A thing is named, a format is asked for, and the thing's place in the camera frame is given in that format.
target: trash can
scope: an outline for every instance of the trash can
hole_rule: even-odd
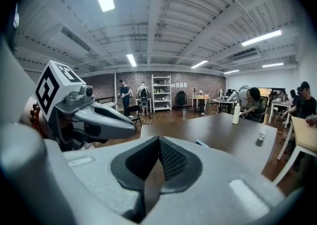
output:
[[[182,109],[183,110],[183,118],[186,118],[187,115],[187,109]]]

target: white shelving unit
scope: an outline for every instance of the white shelving unit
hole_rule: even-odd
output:
[[[171,78],[168,76],[153,76],[152,74],[152,101],[153,112],[160,110],[172,110],[171,102]],[[155,90],[164,90],[162,93],[155,93]]]

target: white bottle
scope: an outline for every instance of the white bottle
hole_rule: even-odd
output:
[[[233,114],[233,124],[237,124],[239,122],[239,116],[240,116],[240,105],[237,104],[234,108],[234,114]]]

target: floor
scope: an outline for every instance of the floor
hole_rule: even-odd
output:
[[[187,119],[202,117],[202,115],[198,112],[195,112],[194,109],[188,107]],[[206,112],[208,114],[217,113],[218,107],[216,105],[207,106]],[[265,115],[264,124],[270,125],[272,127],[277,128],[277,135],[275,139],[275,144],[273,146],[271,155],[268,159],[268,162],[262,171],[262,175],[270,180],[274,180],[276,176],[283,169],[286,164],[287,155],[283,155],[281,160],[278,161],[276,158],[283,146],[284,142],[281,142],[281,139],[286,138],[286,134],[288,133],[288,128],[285,129],[282,124],[282,120],[279,116],[274,115],[271,121],[271,124],[268,123],[267,113]],[[147,120],[151,120],[151,124],[160,124],[166,122],[179,121],[182,119],[182,111],[178,109],[174,109],[172,111],[159,111],[156,113],[151,113],[150,115],[142,116],[145,122]],[[118,140],[108,140],[105,144],[95,143],[95,147],[101,146],[109,146],[115,145],[118,143],[123,143],[131,140],[135,140],[140,138],[141,135],[141,127],[137,127],[135,134],[128,139],[118,139]],[[311,157],[309,155],[305,155],[305,157],[301,161],[301,168],[299,172],[295,172],[293,169],[289,170],[289,172],[285,175],[285,177],[279,182],[277,185],[287,196],[291,192],[293,192],[296,188],[301,187],[305,184],[305,180],[309,177],[310,171],[313,170],[313,163],[311,161]],[[146,209],[149,212],[152,207],[155,205],[156,201],[159,198],[159,189],[164,184],[163,170],[160,162],[157,162],[149,177],[146,180],[146,189],[145,189],[145,198],[146,198]]]

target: cup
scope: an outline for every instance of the cup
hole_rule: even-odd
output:
[[[267,133],[267,126],[266,125],[261,125],[258,139],[259,140],[264,140],[265,137],[266,137],[266,133]]]

